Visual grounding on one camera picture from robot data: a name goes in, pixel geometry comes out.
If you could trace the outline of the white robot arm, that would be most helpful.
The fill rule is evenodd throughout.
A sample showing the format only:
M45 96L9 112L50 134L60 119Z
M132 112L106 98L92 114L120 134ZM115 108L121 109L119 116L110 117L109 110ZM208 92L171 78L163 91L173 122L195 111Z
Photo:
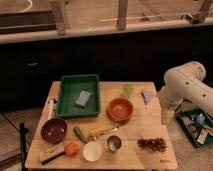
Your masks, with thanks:
M169 69L158 93L160 105L172 108L188 99L213 117L213 88L203 83L205 76L205 67L196 61Z

